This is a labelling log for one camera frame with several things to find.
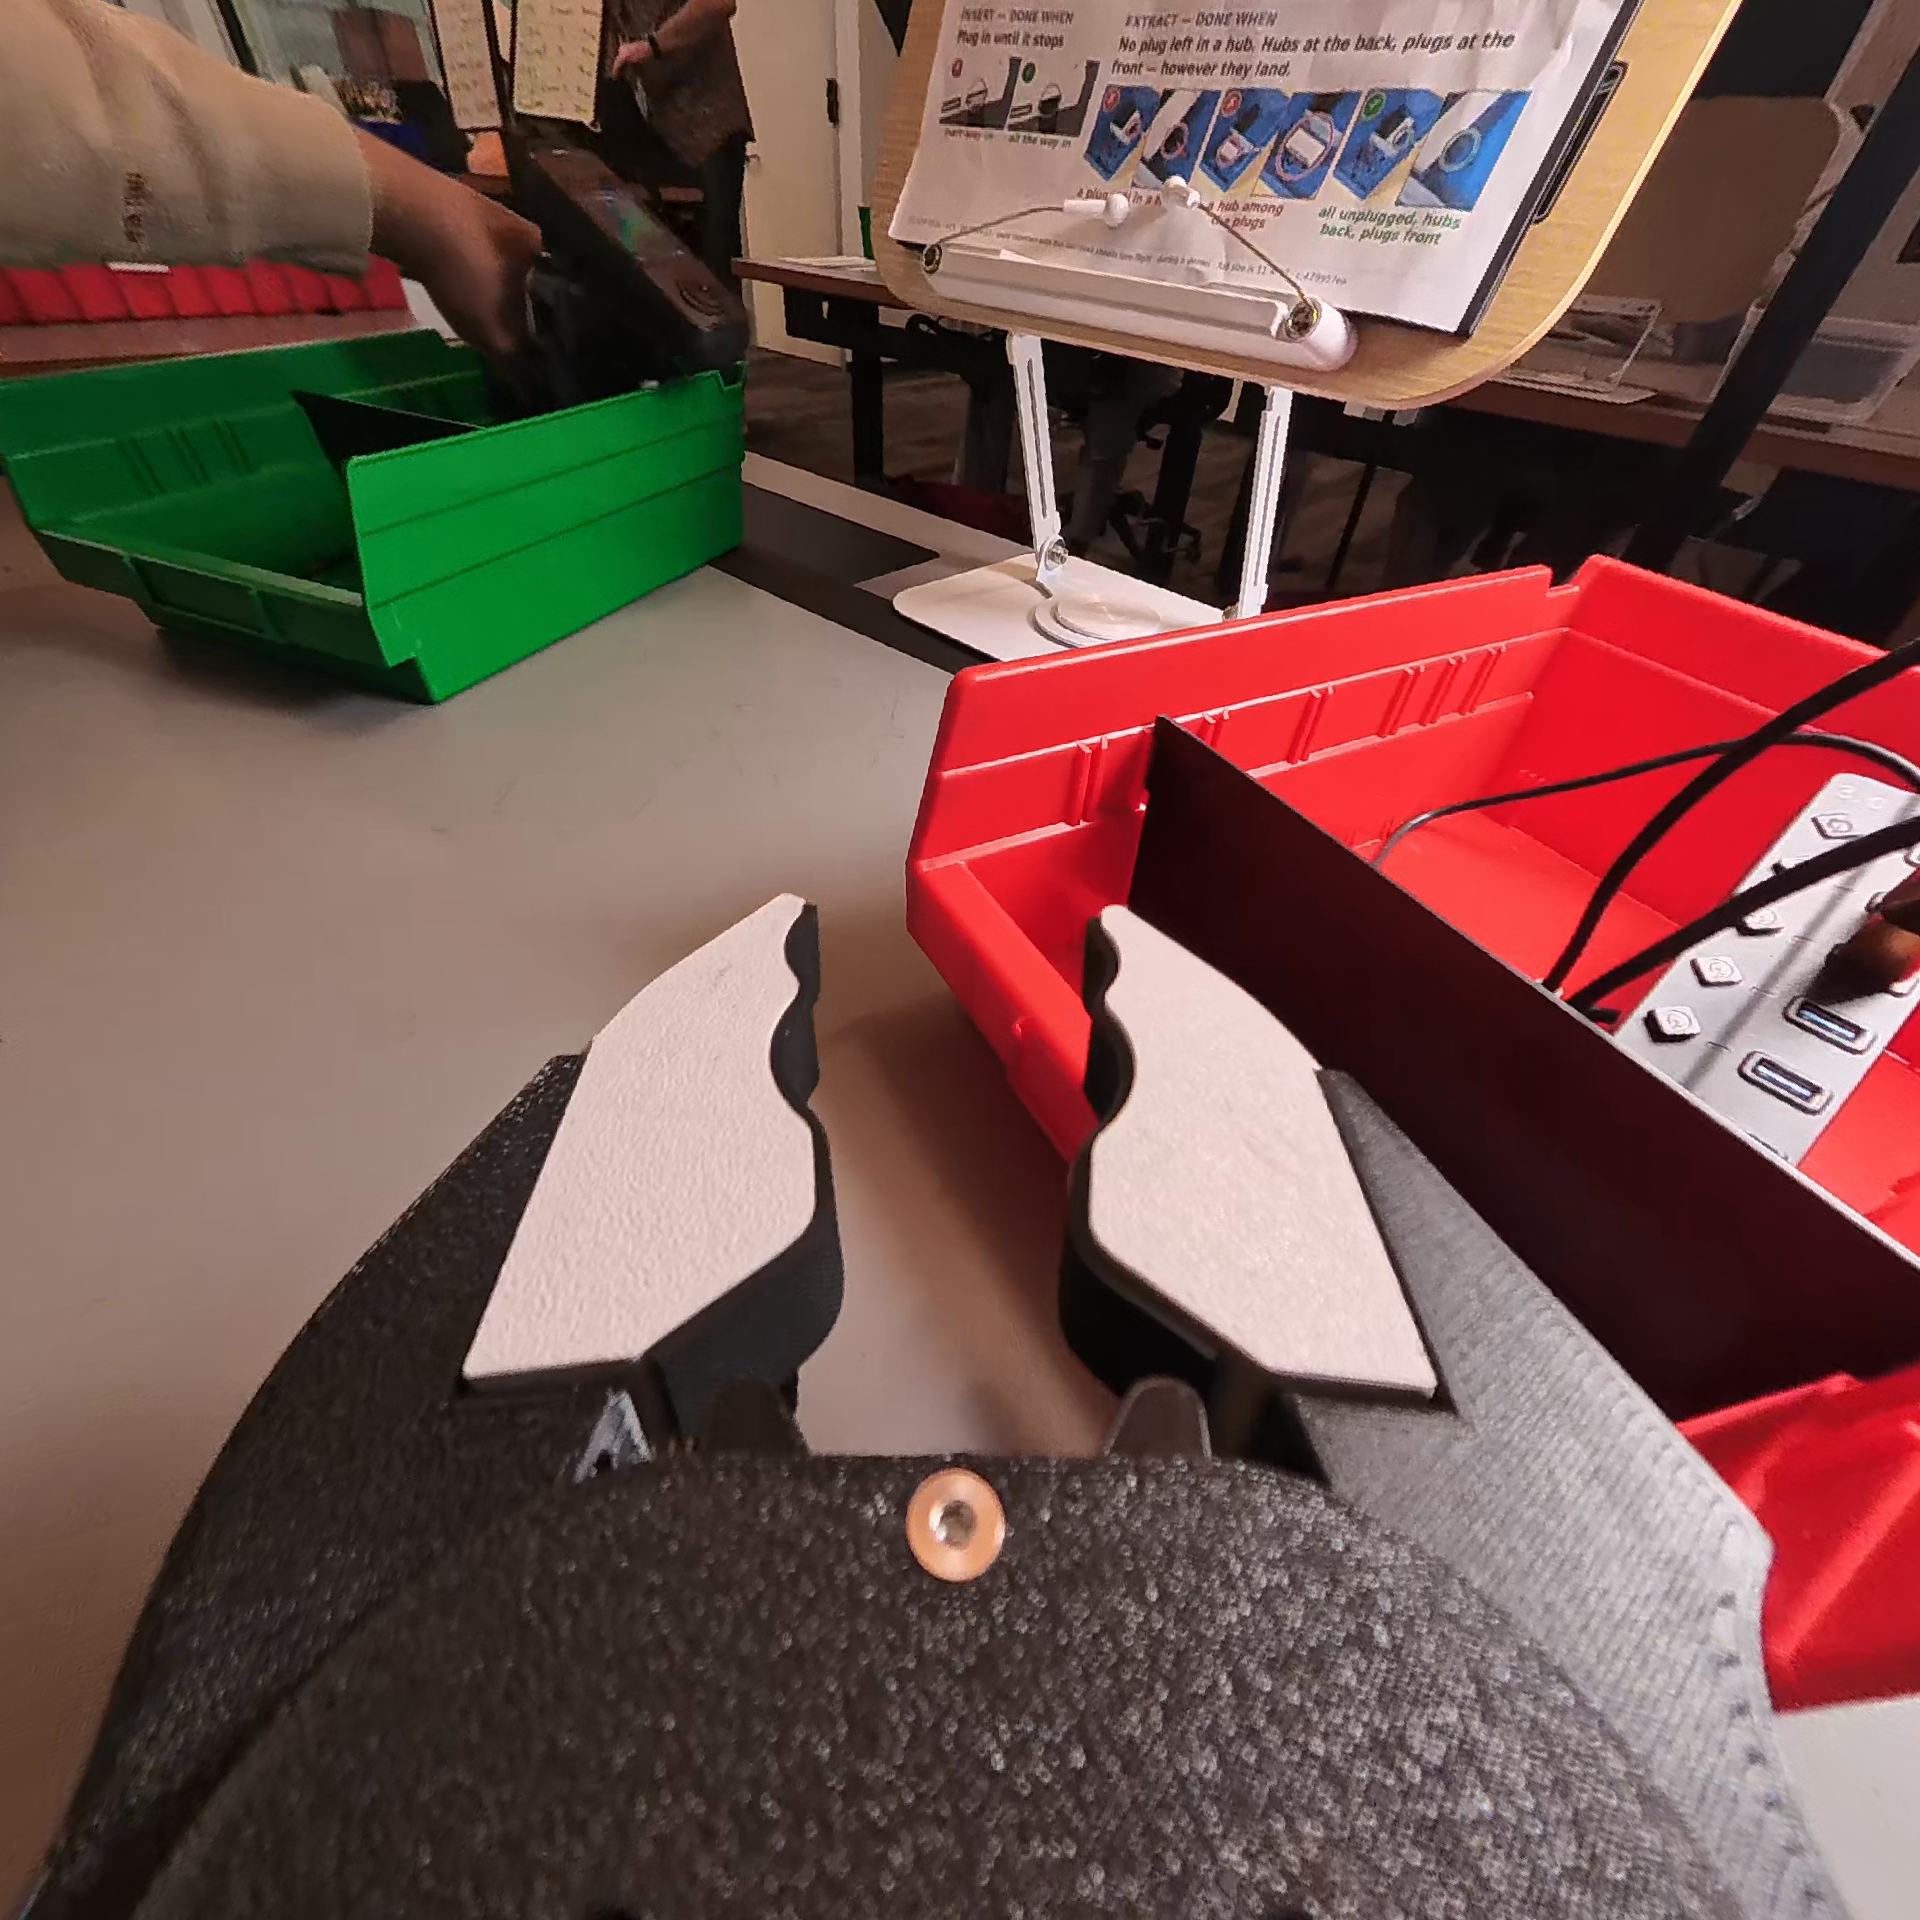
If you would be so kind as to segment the person's left hand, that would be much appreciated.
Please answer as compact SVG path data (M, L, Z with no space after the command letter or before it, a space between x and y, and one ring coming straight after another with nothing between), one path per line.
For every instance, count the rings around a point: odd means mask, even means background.
M513 208L357 129L371 252L416 281L457 339L507 372L528 344L528 278L543 233Z

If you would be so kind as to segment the person's left forearm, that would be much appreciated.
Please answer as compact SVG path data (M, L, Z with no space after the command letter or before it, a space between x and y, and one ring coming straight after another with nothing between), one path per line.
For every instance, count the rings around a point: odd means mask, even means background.
M357 276L371 184L322 98L110 3L2 5L2 264Z

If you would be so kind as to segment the paper sheet board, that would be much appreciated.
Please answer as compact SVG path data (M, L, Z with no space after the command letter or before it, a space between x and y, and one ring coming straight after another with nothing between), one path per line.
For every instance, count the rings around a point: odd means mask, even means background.
M604 37L604 3L516 3L509 93L516 118L593 129Z
M444 90L459 130L497 130L503 122L493 78L489 3L427 5L444 66Z

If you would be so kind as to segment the brown USB plug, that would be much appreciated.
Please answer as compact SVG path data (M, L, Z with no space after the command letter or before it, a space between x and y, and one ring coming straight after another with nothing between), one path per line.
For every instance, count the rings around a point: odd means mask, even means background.
M1826 957L1818 986L1830 999L1899 995L1918 982L1918 887L1887 893Z

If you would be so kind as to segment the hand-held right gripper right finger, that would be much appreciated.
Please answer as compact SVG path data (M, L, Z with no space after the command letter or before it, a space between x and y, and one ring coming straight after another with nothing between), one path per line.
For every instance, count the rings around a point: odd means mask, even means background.
M1126 906L1089 923L1117 1066L1085 1150L1093 1268L1260 1383L1432 1403L1440 1375L1321 1073L1285 1022Z

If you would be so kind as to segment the silver USB hub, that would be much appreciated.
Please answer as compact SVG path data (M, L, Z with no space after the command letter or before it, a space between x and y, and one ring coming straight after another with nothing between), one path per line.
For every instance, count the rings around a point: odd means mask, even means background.
M1918 1010L1913 979L1870 995L1826 979L1915 869L1905 847L1695 941L1619 1019L1619 1049L1799 1165Z

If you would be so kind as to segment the long wooden table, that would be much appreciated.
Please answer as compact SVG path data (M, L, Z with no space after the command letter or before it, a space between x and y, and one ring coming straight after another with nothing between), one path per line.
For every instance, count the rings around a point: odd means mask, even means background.
M233 351L304 348L419 332L408 310L348 314L145 317L99 324L5 324L2 380L137 365Z

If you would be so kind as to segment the instruction sheet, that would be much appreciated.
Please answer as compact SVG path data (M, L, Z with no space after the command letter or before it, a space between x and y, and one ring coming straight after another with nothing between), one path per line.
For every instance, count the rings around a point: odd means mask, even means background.
M1634 3L946 3L889 237L1467 339Z

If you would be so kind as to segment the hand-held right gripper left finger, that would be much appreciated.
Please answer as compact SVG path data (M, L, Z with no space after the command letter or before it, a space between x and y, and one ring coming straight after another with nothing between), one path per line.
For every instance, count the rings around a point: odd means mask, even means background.
M763 903L589 1041L463 1361L472 1388L784 1383L826 1344L845 1258L819 1060L816 909Z

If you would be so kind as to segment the red plastic bin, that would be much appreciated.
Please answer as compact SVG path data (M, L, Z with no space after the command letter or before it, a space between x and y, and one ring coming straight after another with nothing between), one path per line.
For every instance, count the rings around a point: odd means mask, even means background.
M1156 718L1197 735L1443 921L1541 982L1684 766L1870 648L1595 557L1086 654L977 664L947 691L906 919L1074 1158L1093 919L1126 906ZM1918 1258L1918 1013L1799 1165ZM1918 1365L1668 1415L1772 1538L1766 1663L1787 1710L1918 1691Z

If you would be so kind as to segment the red crate on far table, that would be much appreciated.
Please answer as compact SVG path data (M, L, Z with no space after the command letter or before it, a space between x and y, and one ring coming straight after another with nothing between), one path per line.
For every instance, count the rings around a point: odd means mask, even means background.
M97 262L61 269L2 269L2 326L340 317L407 310L403 281L381 260L371 260L361 276L318 273L289 262L242 268Z

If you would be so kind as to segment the green plastic bin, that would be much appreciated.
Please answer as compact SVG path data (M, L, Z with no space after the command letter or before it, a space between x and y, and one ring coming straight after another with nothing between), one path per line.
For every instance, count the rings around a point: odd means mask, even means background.
M292 392L476 429L336 472ZM444 703L732 552L746 373L509 419L435 332L2 384L2 467L57 571L166 634Z

